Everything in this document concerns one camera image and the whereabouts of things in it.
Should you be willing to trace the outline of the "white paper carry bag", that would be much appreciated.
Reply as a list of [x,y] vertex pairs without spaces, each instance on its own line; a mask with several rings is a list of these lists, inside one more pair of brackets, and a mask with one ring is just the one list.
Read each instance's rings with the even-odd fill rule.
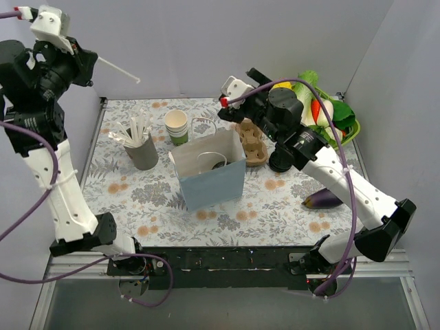
[[[236,131],[214,130],[168,153],[189,212],[238,198],[243,193],[246,157]],[[212,170],[217,163],[227,166]]]

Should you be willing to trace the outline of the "single white straw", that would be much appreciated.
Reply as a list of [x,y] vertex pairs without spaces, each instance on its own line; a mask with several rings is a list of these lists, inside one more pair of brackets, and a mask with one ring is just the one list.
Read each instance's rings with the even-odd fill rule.
[[133,79],[133,80],[135,81],[136,84],[140,84],[141,79],[140,79],[139,77],[137,77],[137,76],[135,76],[135,75],[129,73],[128,71],[124,70],[123,68],[118,67],[117,65],[115,65],[115,64],[113,64],[113,63],[111,63],[111,62],[105,60],[104,58],[102,58],[102,57],[100,57],[100,56],[98,57],[98,60],[99,60],[101,63],[103,63],[103,64],[105,64],[105,65],[111,67],[112,69],[114,69],[114,70],[116,70],[116,71],[118,71],[118,72],[124,74],[125,76],[128,76],[129,78]]

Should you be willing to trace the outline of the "stack of paper cups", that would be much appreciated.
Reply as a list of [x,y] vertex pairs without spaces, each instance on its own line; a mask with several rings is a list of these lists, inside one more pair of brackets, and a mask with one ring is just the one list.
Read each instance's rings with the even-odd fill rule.
[[164,124],[175,146],[187,143],[188,118],[182,110],[174,109],[169,111],[164,116]]

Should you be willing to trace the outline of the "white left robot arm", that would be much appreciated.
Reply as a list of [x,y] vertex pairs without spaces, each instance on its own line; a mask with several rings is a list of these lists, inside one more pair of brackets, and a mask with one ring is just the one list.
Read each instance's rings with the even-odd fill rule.
[[1,42],[1,99],[11,102],[3,108],[1,126],[44,192],[55,227],[51,254],[96,251],[122,260],[128,273],[138,275],[146,267],[140,244],[118,232],[111,213],[90,210],[72,164],[58,100],[71,85],[93,85],[98,56],[76,39],[68,41],[72,54],[47,41],[32,49],[16,40]]

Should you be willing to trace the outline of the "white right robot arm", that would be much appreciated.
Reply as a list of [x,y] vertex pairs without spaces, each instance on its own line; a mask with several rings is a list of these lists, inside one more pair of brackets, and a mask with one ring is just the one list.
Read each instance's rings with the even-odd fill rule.
[[332,100],[323,100],[314,86],[303,78],[294,78],[293,87],[284,87],[285,79],[270,81],[256,69],[247,75],[258,83],[253,87],[230,76],[221,88],[218,116],[228,122],[249,119],[271,141],[275,150],[269,167],[285,172],[291,167],[313,177],[352,211],[352,223],[362,222],[361,230],[336,236],[324,236],[310,251],[291,262],[293,273],[342,272],[354,258],[382,262],[407,231],[416,211],[409,199],[398,201],[351,170],[342,147],[333,148],[305,120],[306,108],[316,100],[324,113],[336,144],[341,140],[329,109]]

